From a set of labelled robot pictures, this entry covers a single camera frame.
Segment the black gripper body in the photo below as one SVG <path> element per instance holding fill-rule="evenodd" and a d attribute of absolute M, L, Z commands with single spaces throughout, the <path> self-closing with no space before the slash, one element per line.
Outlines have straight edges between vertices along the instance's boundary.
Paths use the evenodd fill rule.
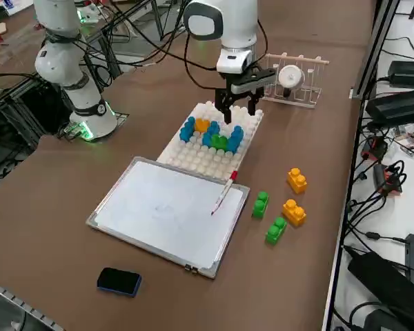
<path fill-rule="evenodd" d="M 241 74 L 225 74 L 226 90 L 232 94 L 252 92 L 276 82 L 276 69 L 252 68 Z"/>

